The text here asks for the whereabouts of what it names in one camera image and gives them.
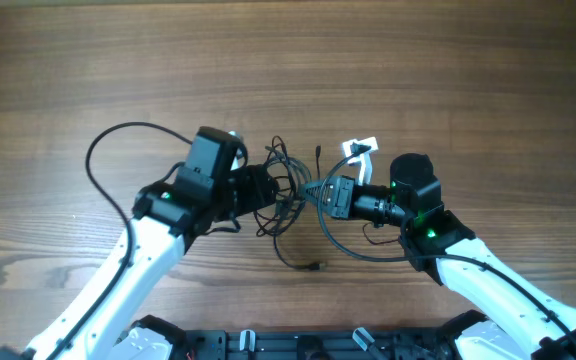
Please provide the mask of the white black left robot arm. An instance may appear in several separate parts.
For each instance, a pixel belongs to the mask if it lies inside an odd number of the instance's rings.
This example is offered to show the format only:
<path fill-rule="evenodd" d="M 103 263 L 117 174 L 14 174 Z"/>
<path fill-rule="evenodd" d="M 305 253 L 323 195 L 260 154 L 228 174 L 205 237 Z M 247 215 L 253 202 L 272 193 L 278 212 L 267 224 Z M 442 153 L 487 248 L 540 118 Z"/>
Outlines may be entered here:
<path fill-rule="evenodd" d="M 153 287 L 194 241 L 237 233 L 238 217 L 274 201 L 266 169 L 248 162 L 234 132 L 199 128 L 186 159 L 142 188 L 108 258 L 67 309 L 26 348 L 0 347 L 0 359 L 105 359 Z"/>

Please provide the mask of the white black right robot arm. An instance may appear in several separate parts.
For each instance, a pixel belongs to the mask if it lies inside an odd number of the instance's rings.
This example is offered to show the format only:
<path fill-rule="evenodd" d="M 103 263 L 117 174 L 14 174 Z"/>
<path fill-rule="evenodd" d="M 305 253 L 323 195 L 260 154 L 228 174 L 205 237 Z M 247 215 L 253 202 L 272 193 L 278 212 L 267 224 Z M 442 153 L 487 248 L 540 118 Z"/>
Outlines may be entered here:
<path fill-rule="evenodd" d="M 439 329 L 438 355 L 461 359 L 576 359 L 576 308 L 544 293 L 497 258 L 445 209 L 428 156 L 408 153 L 376 186 L 331 170 L 300 194 L 319 218 L 367 220 L 399 228 L 398 242 L 418 272 L 476 306 Z"/>

